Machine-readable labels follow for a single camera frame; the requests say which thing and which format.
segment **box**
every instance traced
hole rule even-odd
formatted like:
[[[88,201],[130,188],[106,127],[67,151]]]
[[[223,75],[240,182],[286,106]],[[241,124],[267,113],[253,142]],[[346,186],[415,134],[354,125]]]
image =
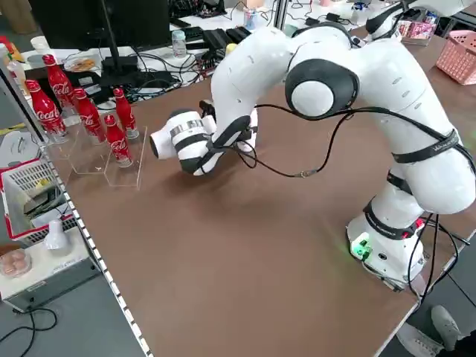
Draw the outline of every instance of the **box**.
[[[78,227],[65,232],[72,245],[64,257],[55,257],[42,243],[26,249],[31,270],[10,279],[0,275],[0,297],[20,312],[45,305],[100,274],[89,256]]]

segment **red container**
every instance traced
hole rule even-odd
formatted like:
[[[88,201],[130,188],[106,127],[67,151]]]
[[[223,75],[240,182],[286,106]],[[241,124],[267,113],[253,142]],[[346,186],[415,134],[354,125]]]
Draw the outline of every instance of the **red container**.
[[[139,136],[137,125],[135,124],[134,113],[121,88],[114,89],[114,96],[116,97],[116,112],[122,123],[122,127],[126,130],[126,136],[129,139],[134,139]]]
[[[43,56],[43,62],[48,70],[48,82],[54,95],[57,97],[59,104],[63,109],[75,107],[76,99],[74,98],[73,86],[66,77],[65,72],[57,65],[56,60],[50,54]]]
[[[54,101],[44,93],[37,81],[26,80],[25,85],[31,93],[33,110],[46,132],[51,134],[57,143],[67,141],[66,126]]]
[[[86,96],[84,89],[75,88],[73,92],[77,99],[77,109],[80,114],[81,122],[86,128],[92,143],[103,143],[106,140],[106,134],[101,125],[96,106],[91,103],[90,99]]]
[[[132,164],[132,157],[129,152],[129,145],[127,145],[127,139],[124,132],[120,129],[116,123],[114,115],[107,115],[104,118],[106,124],[106,137],[111,150],[119,167],[128,167]]]

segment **white basket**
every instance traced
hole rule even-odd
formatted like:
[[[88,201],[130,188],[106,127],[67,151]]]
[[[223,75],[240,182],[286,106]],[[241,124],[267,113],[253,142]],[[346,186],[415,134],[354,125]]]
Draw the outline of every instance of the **white basket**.
[[[1,172],[0,190],[7,233],[15,242],[31,246],[43,240],[48,233],[47,225],[34,228],[23,214],[23,207],[30,200],[29,193],[43,179],[50,182],[56,181],[48,164],[38,158]],[[72,214],[62,217],[61,220],[65,231],[76,226],[76,220]]]

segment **pink basket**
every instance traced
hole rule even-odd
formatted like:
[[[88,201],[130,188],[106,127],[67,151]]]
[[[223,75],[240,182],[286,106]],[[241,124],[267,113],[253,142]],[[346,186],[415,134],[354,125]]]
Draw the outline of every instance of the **pink basket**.
[[[437,62],[437,67],[463,84],[476,83],[476,32],[452,31]]]

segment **computer monitor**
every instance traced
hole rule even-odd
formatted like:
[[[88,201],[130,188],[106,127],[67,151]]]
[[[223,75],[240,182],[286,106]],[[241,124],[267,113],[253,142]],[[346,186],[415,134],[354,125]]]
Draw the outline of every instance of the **computer monitor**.
[[[169,45],[167,0],[105,0],[117,46]],[[101,0],[30,0],[51,48],[109,46]]]
[[[109,46],[100,84],[141,86],[136,57],[120,57],[118,46],[170,44],[167,0],[30,0],[33,15],[52,48],[85,50]]]

